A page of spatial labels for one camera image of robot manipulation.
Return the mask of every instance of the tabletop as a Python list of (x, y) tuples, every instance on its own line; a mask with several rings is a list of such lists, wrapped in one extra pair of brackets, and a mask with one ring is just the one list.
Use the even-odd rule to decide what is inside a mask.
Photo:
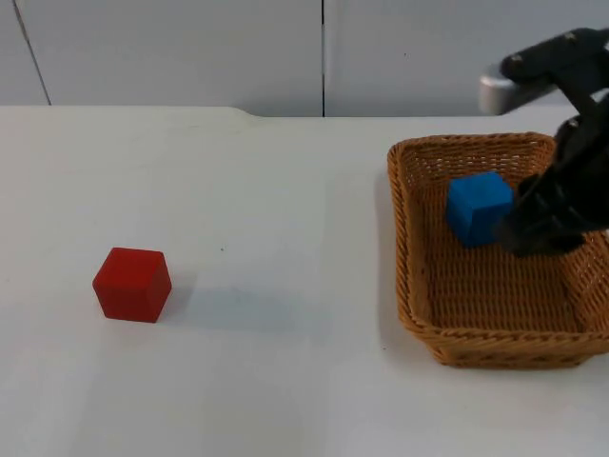
[[(609, 358), (438, 365), (396, 311), (386, 154), (497, 118), (0, 109), (3, 456), (600, 456)], [(112, 247), (165, 253), (157, 324), (106, 319)]]

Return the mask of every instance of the red cube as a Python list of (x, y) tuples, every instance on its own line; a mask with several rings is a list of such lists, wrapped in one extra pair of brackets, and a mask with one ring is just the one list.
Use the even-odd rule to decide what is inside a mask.
[(171, 291), (163, 252), (113, 248), (93, 280), (106, 317), (156, 322)]

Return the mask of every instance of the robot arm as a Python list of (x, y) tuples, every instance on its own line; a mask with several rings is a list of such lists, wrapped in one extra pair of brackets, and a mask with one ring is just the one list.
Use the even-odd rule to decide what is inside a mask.
[(609, 30), (577, 29), (506, 57), (481, 78), (481, 109), (503, 114), (554, 89), (579, 115), (556, 135), (554, 161), (519, 185), (512, 211), (497, 227), (518, 256), (564, 254), (583, 233), (609, 229)]

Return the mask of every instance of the wicker basket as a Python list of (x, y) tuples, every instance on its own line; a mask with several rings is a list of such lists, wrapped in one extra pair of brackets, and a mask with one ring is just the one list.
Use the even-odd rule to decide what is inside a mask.
[(517, 259), (463, 248), (444, 222), (450, 179), (498, 172), (512, 187), (544, 170), (554, 141), (536, 134), (432, 136), (389, 151), (404, 326), (445, 365), (560, 368), (609, 351), (604, 233), (562, 257)]

